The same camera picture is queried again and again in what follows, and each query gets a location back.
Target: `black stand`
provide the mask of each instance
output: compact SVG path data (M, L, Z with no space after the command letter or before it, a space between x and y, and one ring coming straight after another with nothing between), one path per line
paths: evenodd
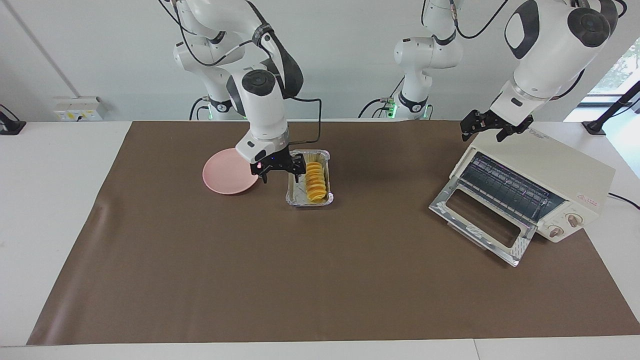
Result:
M24 121L13 121L9 119L0 111L0 125L2 125L0 135L18 135L26 124Z
M583 121L582 125L587 130L587 132L591 135L606 135L606 133L602 130L602 126L609 120L613 115L615 115L618 110L622 109L626 103L628 103L631 99L633 99L640 92L640 81L638 81L634 86L629 89L629 91L620 97L615 104L611 105L611 107L604 113L598 120L596 121Z

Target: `wall outlet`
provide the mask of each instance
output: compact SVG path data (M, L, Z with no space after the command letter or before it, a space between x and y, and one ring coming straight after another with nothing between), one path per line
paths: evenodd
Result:
M59 121L103 121L107 109L97 97L57 98L53 109Z
M107 109L101 103L97 104L84 104L81 115L83 120L88 121L103 121L104 115Z
M55 108L53 108L53 112L56 114L58 121L68 121L67 120L67 110L71 107L71 104L58 104Z

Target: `green light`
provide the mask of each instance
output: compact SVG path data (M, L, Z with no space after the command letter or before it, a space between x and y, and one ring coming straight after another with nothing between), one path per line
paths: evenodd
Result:
M431 112L433 113L433 106L432 105L427 105L427 107L424 109L424 114L422 114L422 118L423 119L427 118L427 112L429 111L429 108L431 108Z
M394 104L393 110L389 113L389 118L390 119L395 119L397 111L398 111L398 105Z

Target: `robotic arm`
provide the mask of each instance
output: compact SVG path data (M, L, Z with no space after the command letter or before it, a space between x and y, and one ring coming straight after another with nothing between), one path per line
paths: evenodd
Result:
M245 116L250 130L236 145L251 164L252 173L267 182L271 170L296 176L305 173L303 157L289 154L289 127L283 99L295 97L303 76L260 11L245 0L172 0L181 23L196 39L179 43L174 57L183 69L201 77L211 106L225 113L233 106ZM229 74L221 65L240 60L242 39L249 38L268 59Z
M455 0L460 8L464 0ZM449 69L460 64L463 48L451 16L450 0L429 0L422 14L424 26L433 36L402 39L394 58L404 70L404 85L395 94L396 117L417 119L424 116L433 84L427 69Z
M600 53L618 23L612 0L528 0L511 16L505 39L520 60L486 113L472 111L461 123L463 140L501 129L499 142L524 132L531 114L575 79Z

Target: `white wall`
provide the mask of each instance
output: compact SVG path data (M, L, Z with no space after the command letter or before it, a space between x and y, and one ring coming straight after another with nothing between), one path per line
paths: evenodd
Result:
M0 101L26 120L54 120L56 96L72 92L21 30L10 4L82 96L99 96L111 120L184 119L204 87L173 62L177 26L156 0L0 0ZM467 1L463 31L477 31L501 0ZM301 96L322 97L327 118L355 117L402 77L396 42L428 36L422 1L254 0L305 74ZM435 70L434 118L460 119L485 110L517 62L504 43L504 25L522 3L511 1L485 34L464 40L456 69ZM576 91L541 110L538 120L562 120L640 36L640 8L630 3L613 39ZM287 101L288 116L312 118L313 104Z

